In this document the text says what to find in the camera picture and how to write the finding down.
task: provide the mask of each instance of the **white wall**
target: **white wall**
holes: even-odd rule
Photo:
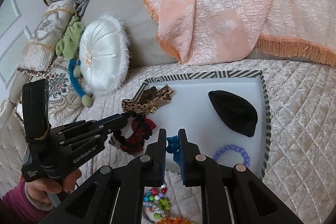
[[[22,49],[46,9],[43,0],[5,0],[0,7],[0,103],[9,95]]]

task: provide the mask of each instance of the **human hand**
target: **human hand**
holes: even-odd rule
[[[82,172],[77,169],[68,175],[62,183],[62,186],[56,181],[49,178],[39,178],[32,182],[27,182],[29,196],[39,203],[39,205],[51,205],[47,193],[58,194],[62,190],[73,192],[75,190],[76,180],[82,176]]]

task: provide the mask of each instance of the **white tray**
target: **white tray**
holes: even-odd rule
[[[147,114],[157,127],[145,141],[144,151],[149,143],[156,142],[159,129],[165,128],[167,137],[177,135],[184,128],[189,142],[196,143],[202,154],[213,157],[216,150],[226,144],[243,147],[251,158],[249,169],[261,180],[265,175],[270,145],[270,113],[263,74],[260,70],[213,71],[148,78],[142,84],[134,100],[137,101],[145,89],[156,86],[159,90],[168,84],[173,90],[172,100],[154,114]],[[214,110],[208,92],[226,90],[248,100],[257,110],[258,123],[255,134],[249,138],[229,129]],[[130,124],[124,128],[127,138],[132,134]],[[221,165],[233,167],[243,163],[238,152],[227,151],[218,161]],[[180,172],[167,154],[166,168]]]

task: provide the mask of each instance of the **white cuff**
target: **white cuff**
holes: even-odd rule
[[[45,211],[45,212],[48,212],[48,211],[51,211],[53,208],[54,208],[54,205],[51,204],[50,206],[48,207],[41,207],[40,205],[38,205],[33,199],[32,197],[29,195],[28,193],[28,185],[27,185],[27,182],[25,183],[25,193],[26,193],[26,197],[28,198],[28,200],[30,201],[30,203],[36,207],[37,209],[41,210],[41,211]]]

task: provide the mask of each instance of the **gold bell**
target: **gold bell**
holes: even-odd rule
[[[157,110],[156,106],[151,106],[151,110],[149,111],[151,114],[154,114],[155,111]]]

